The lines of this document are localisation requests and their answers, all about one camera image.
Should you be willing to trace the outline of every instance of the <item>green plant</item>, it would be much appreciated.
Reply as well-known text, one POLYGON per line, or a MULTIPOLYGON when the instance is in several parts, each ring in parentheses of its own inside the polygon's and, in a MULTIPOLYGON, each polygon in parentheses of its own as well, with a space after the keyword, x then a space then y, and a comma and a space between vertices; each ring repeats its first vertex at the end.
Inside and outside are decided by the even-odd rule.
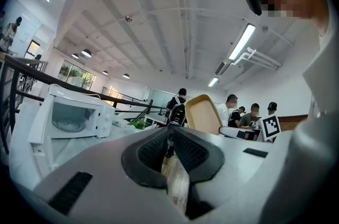
POLYGON ((144 128, 150 126, 149 122, 145 122, 143 119, 138 119, 131 121, 127 125, 133 125, 136 129, 143 130, 144 128))

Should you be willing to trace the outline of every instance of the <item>railing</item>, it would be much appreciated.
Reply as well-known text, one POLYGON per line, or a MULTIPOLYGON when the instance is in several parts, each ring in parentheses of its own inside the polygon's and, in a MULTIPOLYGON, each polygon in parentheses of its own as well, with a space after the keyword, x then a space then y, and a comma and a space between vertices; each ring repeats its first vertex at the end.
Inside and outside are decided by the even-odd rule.
POLYGON ((123 99, 123 100, 127 100, 127 101, 131 101, 131 102, 137 102, 137 103, 142 103, 144 101, 139 100, 137 98, 119 93, 117 91, 113 91, 107 87, 103 87, 102 88, 102 94, 110 96, 110 97, 114 97, 114 98, 118 98, 118 99, 123 99))
MULTIPOLYGON (((63 82, 59 79, 56 79, 52 76, 49 76, 44 72, 46 68, 46 62, 41 62, 38 60, 30 59, 18 59, 5 55, 0 57, 1 60, 1 80, 0 80, 0 101, 2 106, 0 108, 0 134, 1 140, 5 149, 5 152, 8 154, 9 149, 7 145, 7 133, 11 128, 13 132, 15 126, 15 114, 19 113, 20 104, 23 101, 24 97, 43 102, 44 98, 29 94, 30 89, 36 81, 40 81, 45 84, 57 84, 63 88, 80 92, 86 94, 98 95, 98 93, 93 91, 88 91, 84 88, 77 87, 66 82, 63 82)), ((127 105, 136 105, 146 107, 148 113, 151 108, 153 109, 164 109, 164 107, 153 106, 144 102, 135 102, 127 101, 124 99, 110 97, 104 94, 99 94, 101 100, 114 102, 113 107, 116 107, 118 103, 127 104, 127 105)))

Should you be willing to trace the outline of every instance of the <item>person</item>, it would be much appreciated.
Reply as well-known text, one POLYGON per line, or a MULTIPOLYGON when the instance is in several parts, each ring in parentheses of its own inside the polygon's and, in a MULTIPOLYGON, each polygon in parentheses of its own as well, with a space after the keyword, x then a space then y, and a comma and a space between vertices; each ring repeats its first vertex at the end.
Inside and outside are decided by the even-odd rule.
POLYGON ((230 94, 227 97, 226 103, 219 104, 217 106, 218 114, 222 121, 222 126, 228 126, 229 109, 235 108, 238 103, 238 98, 234 94, 230 94))
MULTIPOLYGON (((167 109, 169 111, 171 111, 176 105, 178 105, 177 100, 180 103, 185 103, 186 102, 186 95, 187 95, 187 91, 185 88, 180 88, 177 97, 173 97, 168 103, 167 103, 167 109)), ((170 158, 174 155, 174 146, 169 146, 166 157, 170 158)))
POLYGON ((251 121, 258 121, 257 115, 259 114, 259 105, 257 103, 252 104, 251 112, 243 115, 240 120, 239 128, 241 129, 249 129, 249 124, 251 121))
POLYGON ((1 11, 0 12, 0 33, 2 33, 2 26, 4 24, 4 16, 5 16, 6 12, 5 11, 1 11))
POLYGON ((323 89, 319 84, 328 84, 330 86, 331 93, 335 95, 339 88, 339 77, 330 79, 330 73, 327 75, 314 75, 314 72, 323 73, 328 72, 329 69, 336 71, 335 57, 338 53, 339 46, 339 32, 338 32, 338 17, 335 15, 335 9, 331 0, 259 0, 263 5, 264 10, 269 11, 284 11, 287 16, 296 17, 299 19, 309 19, 317 26, 319 34, 320 52, 317 55, 317 59, 307 68, 303 76, 307 84, 309 85, 313 95, 311 99, 311 105, 309 110, 309 118, 320 116, 322 113, 337 110, 338 103, 332 101, 330 97, 324 99, 323 89), (321 106, 316 102, 315 98, 321 101, 321 106))
POLYGON ((270 102, 267 110, 269 111, 268 115, 273 115, 276 112, 277 104, 275 102, 270 102))
POLYGON ((0 51, 7 52, 9 46, 12 45, 15 37, 17 27, 20 26, 22 21, 21 17, 18 17, 15 23, 9 23, 4 31, 0 34, 0 51))
POLYGON ((238 109, 234 110, 230 115, 228 126, 233 128, 239 128, 240 124, 240 114, 245 112, 245 108, 240 106, 238 109))

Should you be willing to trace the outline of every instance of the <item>window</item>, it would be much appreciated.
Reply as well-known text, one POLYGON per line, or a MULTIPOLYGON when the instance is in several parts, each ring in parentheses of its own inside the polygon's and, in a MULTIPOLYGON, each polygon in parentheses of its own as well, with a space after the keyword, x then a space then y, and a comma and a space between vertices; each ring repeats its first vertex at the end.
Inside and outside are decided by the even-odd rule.
POLYGON ((90 90, 95 80, 95 75, 65 60, 59 71, 58 79, 71 85, 90 90))
POLYGON ((40 44, 32 40, 30 45, 28 46, 28 49, 25 53, 24 58, 34 59, 36 55, 42 54, 42 53, 43 53, 43 50, 40 48, 40 44))

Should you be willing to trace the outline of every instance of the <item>tan plastic tray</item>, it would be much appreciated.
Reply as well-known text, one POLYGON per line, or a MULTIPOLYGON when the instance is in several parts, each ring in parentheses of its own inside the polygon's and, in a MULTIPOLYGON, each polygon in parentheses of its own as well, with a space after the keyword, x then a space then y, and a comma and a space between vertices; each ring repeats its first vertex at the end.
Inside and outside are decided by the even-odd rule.
POLYGON ((186 103, 186 119, 189 128, 213 135, 218 135, 222 126, 217 108, 206 94, 186 103))

